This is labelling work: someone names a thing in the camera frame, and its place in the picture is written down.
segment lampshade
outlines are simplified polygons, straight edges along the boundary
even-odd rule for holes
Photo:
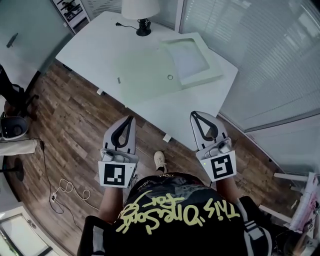
[[[149,18],[160,12],[158,0],[122,0],[122,15],[129,20]]]

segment table lamp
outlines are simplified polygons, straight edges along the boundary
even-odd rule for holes
[[[138,20],[136,34],[145,37],[151,33],[151,22],[147,18],[160,12],[158,0],[122,0],[122,15],[129,20]]]

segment white extension cord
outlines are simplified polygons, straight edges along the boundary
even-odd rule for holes
[[[65,188],[63,188],[63,187],[61,186],[61,182],[62,182],[62,181],[66,182]],[[68,180],[66,180],[66,179],[64,179],[64,178],[60,179],[59,188],[55,191],[55,193],[53,193],[53,195],[57,195],[57,192],[58,192],[59,190],[61,190],[61,192],[64,192],[64,193],[71,193],[71,192],[74,190],[74,192],[76,193],[76,195],[77,195],[82,201],[84,201],[88,206],[92,207],[93,209],[96,209],[97,211],[99,211],[98,208],[96,208],[96,207],[92,206],[91,204],[87,203],[87,200],[90,198],[90,195],[91,195],[90,190],[85,189],[85,190],[83,191],[82,197],[81,197],[81,196],[78,194],[78,192],[76,191],[76,189],[75,189],[74,185],[72,184],[72,182],[70,182],[70,181],[68,181]],[[86,192],[86,191],[87,191],[89,194],[88,194],[88,196],[85,198],[85,192]]]

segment wooden floor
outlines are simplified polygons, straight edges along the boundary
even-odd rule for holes
[[[74,184],[79,194],[89,189],[91,197],[88,202],[99,207],[104,192],[98,182],[103,135],[108,127],[126,115],[134,115],[137,121],[136,154],[140,158],[137,168],[140,178],[154,174],[153,155],[161,150],[170,172],[189,173],[199,177],[204,184],[210,184],[193,151],[174,139],[164,142],[162,131],[110,96],[99,96],[96,91],[94,85],[58,62],[52,64],[34,86],[32,93],[39,95],[35,102],[38,119],[30,124],[28,136],[40,138],[45,143],[52,192],[64,178]],[[273,178],[276,166],[254,144],[228,123],[225,126],[235,148],[238,171],[235,179],[241,192],[252,197],[257,205],[264,204],[291,217],[291,205],[299,195],[289,189],[286,181]],[[50,208],[50,189],[40,147],[34,154],[20,155],[20,158],[25,170],[24,181],[19,182],[14,175],[10,176],[18,196],[47,232],[75,255],[81,232],[68,210],[59,215]],[[9,166],[13,165],[14,159],[15,156],[8,158]],[[57,199],[71,209],[81,228],[86,216],[97,214],[74,192],[58,192]]]

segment black chair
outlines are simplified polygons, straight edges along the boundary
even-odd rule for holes
[[[25,93],[25,90],[17,84],[13,84],[10,82],[4,67],[0,64],[0,95],[2,95],[6,101],[14,107],[14,111],[12,113],[13,116],[28,116],[31,119],[37,119],[36,116],[31,115],[27,108],[34,100],[34,98],[39,99],[38,95],[33,95],[30,99],[29,95]]]

